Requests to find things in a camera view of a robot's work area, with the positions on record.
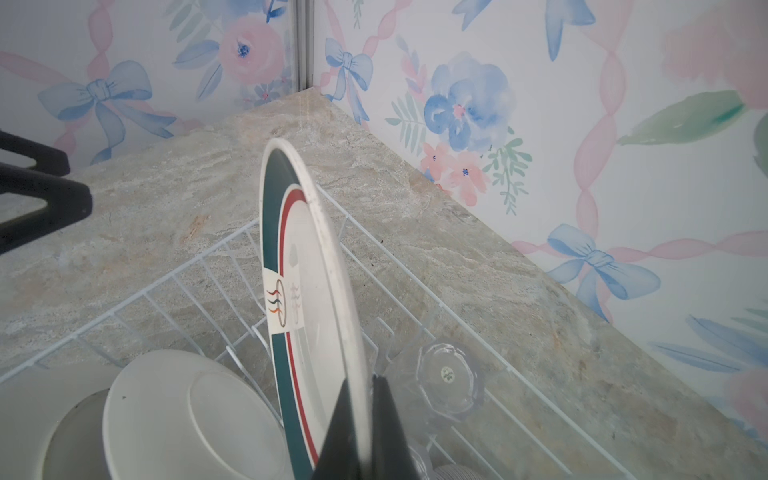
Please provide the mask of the white plate dark rim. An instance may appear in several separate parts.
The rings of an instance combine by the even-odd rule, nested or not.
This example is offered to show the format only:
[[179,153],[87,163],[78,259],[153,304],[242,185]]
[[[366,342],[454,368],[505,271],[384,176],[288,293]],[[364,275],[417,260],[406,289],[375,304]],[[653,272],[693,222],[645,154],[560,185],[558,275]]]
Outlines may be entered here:
[[268,404],[228,368],[186,351],[151,351],[122,369],[102,437],[114,479],[293,476]]

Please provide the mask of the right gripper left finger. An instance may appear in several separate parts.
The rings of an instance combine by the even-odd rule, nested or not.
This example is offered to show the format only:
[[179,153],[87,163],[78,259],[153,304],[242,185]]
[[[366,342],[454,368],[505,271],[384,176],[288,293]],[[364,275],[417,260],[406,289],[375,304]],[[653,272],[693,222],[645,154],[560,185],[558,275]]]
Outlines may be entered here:
[[349,386],[344,380],[311,479],[354,480],[360,475]]

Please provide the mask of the watermelon pattern plate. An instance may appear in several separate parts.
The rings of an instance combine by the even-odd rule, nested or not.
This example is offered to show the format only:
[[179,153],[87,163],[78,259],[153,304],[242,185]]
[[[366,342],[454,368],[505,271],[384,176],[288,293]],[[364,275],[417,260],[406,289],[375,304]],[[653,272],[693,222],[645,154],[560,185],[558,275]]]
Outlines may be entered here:
[[1,477],[40,479],[58,424],[91,394],[109,388],[120,369],[72,364],[30,367],[1,382]]

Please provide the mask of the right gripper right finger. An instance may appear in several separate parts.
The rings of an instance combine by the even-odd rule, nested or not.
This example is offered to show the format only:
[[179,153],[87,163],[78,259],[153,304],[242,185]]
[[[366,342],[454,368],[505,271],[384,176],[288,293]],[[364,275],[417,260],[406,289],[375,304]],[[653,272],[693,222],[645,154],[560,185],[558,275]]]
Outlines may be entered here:
[[380,480],[418,480],[389,383],[373,378],[372,475]]

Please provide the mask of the green red rimmed plate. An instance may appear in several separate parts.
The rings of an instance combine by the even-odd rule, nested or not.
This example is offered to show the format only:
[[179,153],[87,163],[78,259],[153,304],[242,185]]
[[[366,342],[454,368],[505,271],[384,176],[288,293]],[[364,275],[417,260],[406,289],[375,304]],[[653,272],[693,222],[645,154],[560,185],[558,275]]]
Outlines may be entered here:
[[273,138],[259,203],[269,345],[293,475],[312,477],[348,381],[360,478],[372,475],[371,375],[339,240],[297,150]]

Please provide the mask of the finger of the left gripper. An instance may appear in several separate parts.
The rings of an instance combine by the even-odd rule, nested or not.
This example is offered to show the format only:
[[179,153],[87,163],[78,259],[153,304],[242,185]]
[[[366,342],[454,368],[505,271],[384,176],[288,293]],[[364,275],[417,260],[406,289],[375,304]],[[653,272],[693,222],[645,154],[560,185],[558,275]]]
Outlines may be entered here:
[[67,154],[59,149],[49,147],[17,135],[1,132],[1,149],[19,154],[33,161],[29,170],[64,177],[71,172]]
[[1,254],[84,220],[93,210],[87,185],[11,165],[1,165],[1,193],[44,202],[37,210],[1,223]]

